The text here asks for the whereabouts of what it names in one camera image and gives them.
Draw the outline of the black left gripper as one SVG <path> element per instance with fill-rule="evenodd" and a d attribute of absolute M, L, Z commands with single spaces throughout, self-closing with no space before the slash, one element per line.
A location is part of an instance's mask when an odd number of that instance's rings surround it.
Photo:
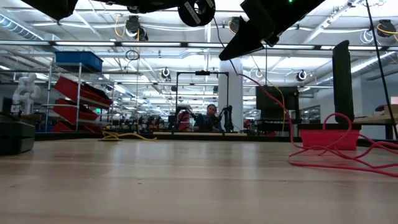
<path fill-rule="evenodd" d="M 131 13 L 150 13 L 159 11 L 161 9 L 166 10 L 173 7 L 180 7 L 183 4 L 183 0 L 163 0 L 162 3 L 156 0 L 94 0 L 103 2 L 106 5 L 120 5 L 126 6 L 128 11 Z"/>

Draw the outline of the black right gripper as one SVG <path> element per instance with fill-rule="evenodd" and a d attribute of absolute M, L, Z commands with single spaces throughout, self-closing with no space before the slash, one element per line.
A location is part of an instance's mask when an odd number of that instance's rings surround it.
<path fill-rule="evenodd" d="M 239 29 L 219 54 L 231 60 L 264 49 L 262 40 L 275 45 L 279 36 L 325 0 L 244 0 L 241 8 L 248 21 L 239 18 Z"/>

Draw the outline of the white building column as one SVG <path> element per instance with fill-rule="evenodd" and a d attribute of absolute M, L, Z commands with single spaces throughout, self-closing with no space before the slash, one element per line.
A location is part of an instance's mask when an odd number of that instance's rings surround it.
<path fill-rule="evenodd" d="M 243 77 L 238 75 L 243 72 L 243 65 L 240 58 L 231 61 L 220 61 L 219 72 L 228 72 L 218 75 L 218 110 L 231 105 L 232 123 L 234 129 L 243 129 Z"/>

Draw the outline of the black monitor on cart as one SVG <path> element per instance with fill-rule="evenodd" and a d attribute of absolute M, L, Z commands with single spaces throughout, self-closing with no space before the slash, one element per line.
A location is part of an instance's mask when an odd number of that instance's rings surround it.
<path fill-rule="evenodd" d="M 256 109 L 261 111 L 260 118 L 256 120 L 259 131 L 286 131 L 289 121 L 284 109 L 278 102 L 269 97 L 264 90 L 273 98 L 277 99 L 287 112 L 293 112 L 291 116 L 293 124 L 302 122 L 299 110 L 299 90 L 296 86 L 257 86 L 256 87 Z"/>

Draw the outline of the person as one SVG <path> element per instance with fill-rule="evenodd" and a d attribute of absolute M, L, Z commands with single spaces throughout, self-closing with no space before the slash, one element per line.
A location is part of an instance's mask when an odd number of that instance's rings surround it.
<path fill-rule="evenodd" d="M 206 114 L 201 117 L 200 131 L 204 132 L 220 132 L 223 130 L 221 121 L 216 117 L 217 107 L 210 104 L 206 108 Z"/>

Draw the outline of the blue storage bin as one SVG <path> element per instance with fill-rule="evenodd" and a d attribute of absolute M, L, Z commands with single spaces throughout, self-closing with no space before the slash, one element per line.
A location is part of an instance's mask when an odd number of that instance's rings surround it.
<path fill-rule="evenodd" d="M 103 60 L 89 51 L 55 52 L 55 64 L 70 72 L 102 72 Z"/>

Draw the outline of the red collapsible tray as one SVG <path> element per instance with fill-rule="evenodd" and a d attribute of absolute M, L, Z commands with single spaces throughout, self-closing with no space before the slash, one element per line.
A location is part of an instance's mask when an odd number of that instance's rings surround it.
<path fill-rule="evenodd" d="M 311 146 L 329 146 L 335 143 L 335 147 L 344 151 L 355 151 L 356 143 L 361 130 L 360 124 L 353 124 L 351 131 L 341 140 L 338 140 L 348 130 L 347 124 L 300 124 L 298 125 L 303 147 Z"/>

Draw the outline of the metal shelf rack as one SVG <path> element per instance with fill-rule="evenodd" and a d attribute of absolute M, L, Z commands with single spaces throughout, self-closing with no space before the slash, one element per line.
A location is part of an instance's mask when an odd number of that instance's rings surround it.
<path fill-rule="evenodd" d="M 71 73 L 76 74 L 77 80 L 76 80 L 75 82 L 78 82 L 79 84 L 81 84 L 81 83 L 86 83 L 86 84 L 91 85 L 90 82 L 86 82 L 86 81 L 83 80 L 83 76 L 84 76 L 84 75 L 92 75 L 93 72 L 82 72 L 82 70 L 81 70 L 81 65 L 80 65 L 80 70 L 79 70 L 79 72 L 71 72 Z M 54 88 L 54 86 L 55 86 L 55 85 L 52 85 L 52 86 L 50 86 L 50 88 L 51 88 L 51 89 L 54 89 L 55 91 L 57 91 L 57 90 Z M 64 96 L 63 94 L 61 94 L 61 97 L 60 97 L 60 98 L 65 99 L 65 100 L 70 100 L 68 97 Z M 83 124 L 83 123 L 96 124 L 96 125 L 98 125 L 98 126 L 101 126 L 102 130 L 107 126 L 107 123 L 109 122 L 109 119 L 108 119 L 108 118 L 103 119 L 102 116 L 103 116 L 103 113 L 108 112 L 109 109 L 110 109 L 111 107 L 109 107 L 109 108 L 106 110 L 106 109 L 97 108 L 97 107 L 95 107 L 95 106 L 84 105 L 85 107 L 89 108 L 90 110 L 92 110 L 93 112 L 95 112 L 95 113 L 98 115 L 98 117 L 97 117 L 97 119 L 96 119 L 95 121 L 90 121 L 90 120 L 78 119 L 79 109 L 80 109 L 80 105 L 81 105 L 81 104 L 80 104 L 80 90 L 78 90 L 77 102 L 75 102 L 75 103 L 76 103 L 76 106 L 75 106 L 75 107 L 77 108 L 77 115 L 76 115 L 76 122 L 75 122 L 76 129 L 78 129 L 78 125 L 79 125 L 79 124 Z M 45 105 L 46 109 L 47 109 L 48 111 L 52 111 L 52 112 L 54 112 L 54 111 L 53 111 L 53 107 L 54 107 L 54 106 L 56 106 L 55 102 L 54 102 L 54 103 L 47 103 L 47 104 Z M 59 116 L 58 121 L 66 121 L 66 122 L 70 123 L 69 121 L 65 120 L 65 119 L 62 118 L 60 115 L 58 115 L 57 113 L 55 113 L 55 114 L 56 114 L 57 116 Z"/>

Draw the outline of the wood-topped work table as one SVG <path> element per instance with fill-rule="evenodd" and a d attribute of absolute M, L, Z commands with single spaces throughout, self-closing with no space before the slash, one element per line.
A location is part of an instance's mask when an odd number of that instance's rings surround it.
<path fill-rule="evenodd" d="M 387 106 L 378 106 L 371 116 L 354 119 L 356 124 L 364 126 L 363 133 L 371 139 L 393 140 L 396 139 L 394 126 Z"/>

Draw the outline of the black zip case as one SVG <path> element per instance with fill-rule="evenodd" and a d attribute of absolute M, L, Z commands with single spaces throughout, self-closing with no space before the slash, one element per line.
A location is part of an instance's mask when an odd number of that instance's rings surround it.
<path fill-rule="evenodd" d="M 22 121 L 0 121 L 0 156 L 30 151 L 34 141 L 35 126 Z"/>

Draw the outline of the black gantry frame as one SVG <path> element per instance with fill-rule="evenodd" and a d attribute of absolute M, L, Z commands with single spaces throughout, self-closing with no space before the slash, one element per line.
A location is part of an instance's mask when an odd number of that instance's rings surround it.
<path fill-rule="evenodd" d="M 229 104 L 229 73 L 228 72 L 211 72 L 211 71 L 195 71 L 195 72 L 177 72 L 176 74 L 176 84 L 175 84 L 175 111 L 177 109 L 179 95 L 179 76 L 180 75 L 196 75 L 196 76 L 210 76 L 210 75 L 224 75 L 227 77 L 227 89 L 226 89 L 226 106 L 221 110 L 221 116 L 218 116 L 218 119 L 224 118 L 224 130 L 228 133 L 232 133 L 234 131 L 233 122 L 232 122 L 232 106 Z"/>

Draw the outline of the black aluminium table frame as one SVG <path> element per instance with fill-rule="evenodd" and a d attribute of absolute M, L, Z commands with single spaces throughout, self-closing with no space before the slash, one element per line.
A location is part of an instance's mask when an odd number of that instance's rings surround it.
<path fill-rule="evenodd" d="M 152 134 L 140 134 L 138 137 L 133 134 L 122 133 L 120 140 L 139 141 L 227 141 L 227 142 L 289 142 L 289 137 L 267 137 L 248 136 L 242 133 L 169 133 L 156 132 Z M 100 133 L 63 132 L 63 133 L 36 133 L 35 142 L 52 143 L 56 149 L 61 147 L 76 149 L 99 149 L 107 146 L 108 141 L 102 140 Z"/>

